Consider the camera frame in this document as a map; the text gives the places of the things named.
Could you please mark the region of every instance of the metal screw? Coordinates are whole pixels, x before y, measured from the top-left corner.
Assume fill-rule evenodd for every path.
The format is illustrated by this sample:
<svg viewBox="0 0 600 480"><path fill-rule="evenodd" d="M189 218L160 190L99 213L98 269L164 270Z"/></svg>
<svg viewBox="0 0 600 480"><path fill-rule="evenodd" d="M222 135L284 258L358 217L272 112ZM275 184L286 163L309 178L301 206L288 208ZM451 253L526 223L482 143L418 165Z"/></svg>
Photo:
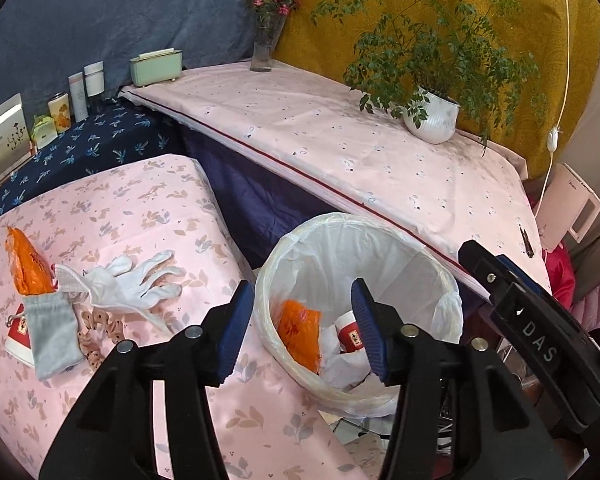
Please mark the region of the metal screw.
<svg viewBox="0 0 600 480"><path fill-rule="evenodd" d="M420 330L415 325L403 325L400 332L405 337L416 337L420 333Z"/></svg>
<svg viewBox="0 0 600 480"><path fill-rule="evenodd" d="M187 326L184 335L189 339L198 339L202 335L202 327L199 325Z"/></svg>
<svg viewBox="0 0 600 480"><path fill-rule="evenodd" d="M116 345L116 350L118 350L118 353L126 354L128 352L131 352L133 347L134 347L134 342L129 339L125 339L124 341L120 341Z"/></svg>
<svg viewBox="0 0 600 480"><path fill-rule="evenodd" d="M471 339L471 346L474 347L478 352L484 352L487 348L489 348L489 343L487 343L486 339L476 337L475 339Z"/></svg>

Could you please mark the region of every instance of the white electrical cord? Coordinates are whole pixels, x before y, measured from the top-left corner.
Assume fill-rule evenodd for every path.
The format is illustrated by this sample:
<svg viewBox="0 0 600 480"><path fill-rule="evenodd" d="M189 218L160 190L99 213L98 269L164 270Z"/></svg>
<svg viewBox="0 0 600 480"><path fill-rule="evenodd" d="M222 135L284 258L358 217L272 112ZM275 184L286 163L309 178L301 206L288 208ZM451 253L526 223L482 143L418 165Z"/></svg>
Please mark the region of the white electrical cord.
<svg viewBox="0 0 600 480"><path fill-rule="evenodd" d="M564 5L567 10L567 81L564 85L564 97L562 98L562 108L560 109L560 115L558 116L557 124L551 129L547 135L546 146L549 150L549 169L546 172L544 178L544 184L542 185L542 192L540 193L540 200L538 201L538 207L536 207L535 217L538 216L540 206L542 205L542 199L544 198L544 192L546 190L546 183L549 180L549 174L554 164L554 152L558 148L558 133L560 132L560 122L562 121L562 115L564 114L564 108L567 105L567 94L569 92L569 81L571 78L571 20L569 14L569 0L564 0Z"/></svg>

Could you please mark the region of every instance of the crumpled orange wrapper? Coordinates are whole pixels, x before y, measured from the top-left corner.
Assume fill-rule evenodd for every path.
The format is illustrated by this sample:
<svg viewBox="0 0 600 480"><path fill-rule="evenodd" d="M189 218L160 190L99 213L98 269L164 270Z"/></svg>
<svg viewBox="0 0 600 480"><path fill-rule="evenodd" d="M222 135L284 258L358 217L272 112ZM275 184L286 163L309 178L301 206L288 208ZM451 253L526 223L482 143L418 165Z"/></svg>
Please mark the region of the crumpled orange wrapper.
<svg viewBox="0 0 600 480"><path fill-rule="evenodd" d="M295 300L282 304L278 335L291 357L317 374L320 369L320 312L310 310Z"/></svg>
<svg viewBox="0 0 600 480"><path fill-rule="evenodd" d="M16 290L23 296L54 292L51 269L18 228L7 227L4 248L9 253L11 275Z"/></svg>

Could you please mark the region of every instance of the pink tablecloth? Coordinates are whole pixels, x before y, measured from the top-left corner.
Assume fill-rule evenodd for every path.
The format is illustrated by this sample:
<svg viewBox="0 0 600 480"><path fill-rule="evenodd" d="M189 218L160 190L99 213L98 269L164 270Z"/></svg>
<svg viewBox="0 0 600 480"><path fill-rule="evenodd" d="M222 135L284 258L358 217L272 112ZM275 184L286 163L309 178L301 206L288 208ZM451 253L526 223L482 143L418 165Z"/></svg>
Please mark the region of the pink tablecloth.
<svg viewBox="0 0 600 480"><path fill-rule="evenodd" d="M121 253L137 260L164 249L187 271L182 296L159 311L179 330L226 303L249 272L219 214L202 169L165 155L67 184L0 217L0 436L34 476L64 417L91 377L85 363L40 383L4 352L5 320L20 298L4 250L6 226L22 229L49 262L74 269L106 264ZM141 345L163 336L139 318L125 332ZM363 480L320 418L313 401L247 330L238 365L209 401L232 478ZM160 406L157 389L155 406ZM154 413L158 472L170 477L164 408Z"/></svg>
<svg viewBox="0 0 600 480"><path fill-rule="evenodd" d="M126 87L159 110L320 197L341 211L382 218L434 250L457 279L486 291L458 266L471 238L506 254L550 290L533 213L516 168L462 135L423 142L386 114L360 113L360 92L277 62L187 70L175 82ZM520 226L535 256L526 256Z"/></svg>

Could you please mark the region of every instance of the mustard yellow fabric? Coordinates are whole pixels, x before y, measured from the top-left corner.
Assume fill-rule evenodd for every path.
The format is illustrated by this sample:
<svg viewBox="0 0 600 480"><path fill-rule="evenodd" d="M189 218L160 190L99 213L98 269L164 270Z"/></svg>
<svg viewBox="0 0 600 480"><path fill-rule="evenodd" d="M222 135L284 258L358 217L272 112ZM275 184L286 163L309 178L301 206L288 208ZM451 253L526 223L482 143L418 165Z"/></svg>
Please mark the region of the mustard yellow fabric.
<svg viewBox="0 0 600 480"><path fill-rule="evenodd" d="M364 30L371 30L379 12L370 6L368 15L346 16L344 25L331 18L311 24L309 15L320 0L300 0L285 25L274 56L298 68L342 82L346 66L354 59L353 44ZM469 0L485 9L485 0ZM518 0L524 13L513 28L498 28L511 52L532 52L540 68L539 87L547 95L548 108L543 124L538 125L528 99L517 110L513 134L496 133L495 142L526 158L531 178L543 174L549 163L546 134L554 126L562 107L566 81L566 10L564 0ZM569 0L571 19L571 81L562 117L559 146L564 146L589 98L600 57L600 5L597 0ZM399 11L402 7L391 9ZM413 15L422 20L424 15ZM459 126L472 131L463 120Z"/></svg>

